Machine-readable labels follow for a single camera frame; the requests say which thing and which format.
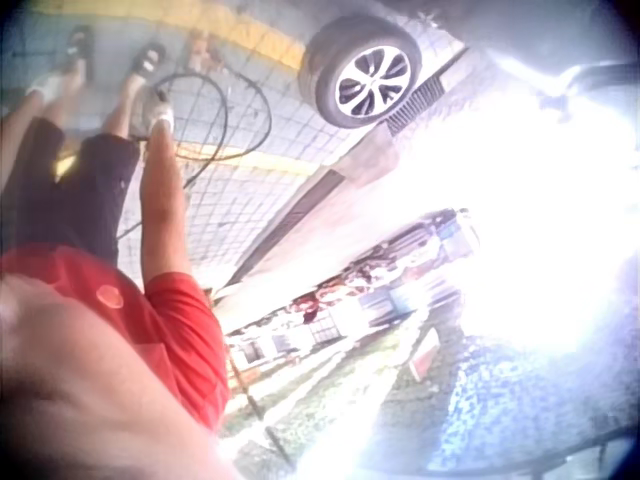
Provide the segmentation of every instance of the black shorts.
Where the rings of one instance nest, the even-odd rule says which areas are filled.
[[[110,134],[85,140],[56,182],[64,133],[33,121],[2,193],[2,252],[30,243],[67,245],[116,266],[118,224],[140,150]]]

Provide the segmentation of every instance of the logo on shirt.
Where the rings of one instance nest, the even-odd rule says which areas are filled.
[[[109,308],[118,309],[124,306],[120,290],[111,285],[102,285],[96,292],[96,297]]]

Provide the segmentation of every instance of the tiled floor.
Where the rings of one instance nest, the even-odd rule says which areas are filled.
[[[259,152],[212,166],[190,190],[190,256],[203,286],[219,286],[317,167],[335,162],[368,131],[333,127],[300,97],[296,76],[304,43],[322,25],[349,13],[387,15],[405,25],[423,46],[423,76],[446,62],[460,46],[442,32],[390,15],[375,2],[322,3],[320,8],[311,0],[295,4],[284,0],[33,2],[31,10],[19,14],[4,32],[2,88],[27,86],[59,64],[75,25],[94,25],[99,59],[96,81],[85,92],[69,126],[69,135],[84,137],[97,131],[113,108],[118,86],[145,43],[157,40],[167,48],[168,60],[157,80],[181,70],[191,28],[212,30],[225,65],[256,82],[268,101],[267,106],[255,90],[224,69],[212,74],[229,106],[225,144],[230,149],[226,152],[255,145],[267,131],[269,109],[273,118],[271,134]],[[221,140],[220,96],[213,87],[193,78],[175,80],[165,87],[175,107],[175,135],[181,151],[188,148],[190,157],[194,150],[203,152],[196,153],[197,160],[181,162],[184,176],[189,177]],[[138,124],[134,119],[136,132],[141,131]],[[141,168],[129,191],[121,233],[140,218]],[[135,281],[140,280],[139,242],[139,229],[120,241],[120,267]]]

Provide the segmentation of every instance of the sandal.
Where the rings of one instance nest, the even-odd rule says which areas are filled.
[[[149,80],[166,56],[167,51],[163,45],[158,42],[148,43],[133,59],[131,73]]]
[[[86,80],[90,83],[95,72],[94,66],[95,35],[93,27],[79,25],[73,29],[67,43],[67,68],[72,68],[77,60],[87,63]]]

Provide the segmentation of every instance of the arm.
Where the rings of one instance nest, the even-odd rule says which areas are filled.
[[[36,115],[42,112],[44,97],[33,91],[22,99],[18,108],[0,121],[0,192],[11,175],[18,149],[27,128]]]
[[[168,272],[190,274],[185,196],[171,129],[165,120],[156,122],[151,131],[140,200],[144,283]]]

